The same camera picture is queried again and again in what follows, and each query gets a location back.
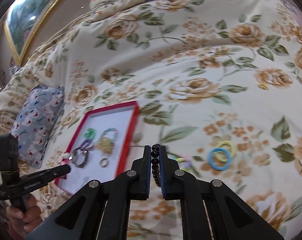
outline yellow bracelet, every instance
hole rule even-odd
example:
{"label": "yellow bracelet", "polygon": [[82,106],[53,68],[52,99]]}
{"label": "yellow bracelet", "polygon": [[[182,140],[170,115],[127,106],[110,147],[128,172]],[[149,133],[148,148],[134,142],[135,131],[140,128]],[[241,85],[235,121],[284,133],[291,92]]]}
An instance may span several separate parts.
{"label": "yellow bracelet", "polygon": [[[235,155],[236,155],[235,146],[230,141],[223,141],[217,145],[217,148],[221,148],[221,146],[223,146],[223,145],[229,145],[231,158],[235,157]],[[228,161],[228,159],[225,159],[224,156],[225,156],[224,153],[219,153],[219,152],[214,153],[214,157],[216,157],[217,160],[222,163],[226,163]]]}

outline blue pillow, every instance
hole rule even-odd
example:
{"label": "blue pillow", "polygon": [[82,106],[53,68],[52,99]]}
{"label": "blue pillow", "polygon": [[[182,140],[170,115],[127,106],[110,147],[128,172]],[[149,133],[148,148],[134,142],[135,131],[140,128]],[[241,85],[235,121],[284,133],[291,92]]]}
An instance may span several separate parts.
{"label": "blue pillow", "polygon": [[40,168],[49,133],[63,106],[62,87],[37,86],[30,93],[11,129],[19,141],[19,159]]}

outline human hand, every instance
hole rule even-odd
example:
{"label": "human hand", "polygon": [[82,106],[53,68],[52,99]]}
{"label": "human hand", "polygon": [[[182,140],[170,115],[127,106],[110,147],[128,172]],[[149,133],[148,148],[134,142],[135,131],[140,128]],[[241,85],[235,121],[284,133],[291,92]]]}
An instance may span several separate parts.
{"label": "human hand", "polygon": [[42,223],[42,218],[40,217],[41,209],[36,205],[36,199],[32,194],[27,200],[27,207],[29,209],[25,213],[13,206],[6,208],[6,213],[14,230],[23,238]]}

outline metal screw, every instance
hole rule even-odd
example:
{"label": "metal screw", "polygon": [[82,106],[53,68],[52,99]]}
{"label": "metal screw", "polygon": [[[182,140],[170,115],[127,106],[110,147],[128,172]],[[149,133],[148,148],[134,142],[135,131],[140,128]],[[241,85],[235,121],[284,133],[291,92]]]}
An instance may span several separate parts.
{"label": "metal screw", "polygon": [[212,185],[215,187],[221,187],[222,182],[221,182],[221,180],[215,179],[215,180],[213,180]]}
{"label": "metal screw", "polygon": [[91,180],[91,181],[89,182],[89,187],[95,188],[95,187],[97,187],[97,186],[99,186],[99,182],[98,182],[97,180]]}
{"label": "metal screw", "polygon": [[176,170],[174,172],[174,174],[177,175],[177,176],[183,176],[184,175],[184,171],[183,170]]}
{"label": "metal screw", "polygon": [[129,177],[133,177],[133,176],[135,176],[136,174],[137,174],[137,172],[134,171],[134,170],[131,170],[131,171],[128,171],[128,172],[127,172],[127,175],[128,175]]}

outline framed painting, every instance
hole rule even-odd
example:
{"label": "framed painting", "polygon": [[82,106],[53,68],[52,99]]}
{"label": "framed painting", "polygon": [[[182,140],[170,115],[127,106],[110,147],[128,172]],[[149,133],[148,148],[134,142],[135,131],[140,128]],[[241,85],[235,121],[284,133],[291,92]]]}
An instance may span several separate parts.
{"label": "framed painting", "polygon": [[18,65],[24,65],[32,40],[61,1],[15,0],[11,5],[6,15],[4,31]]}

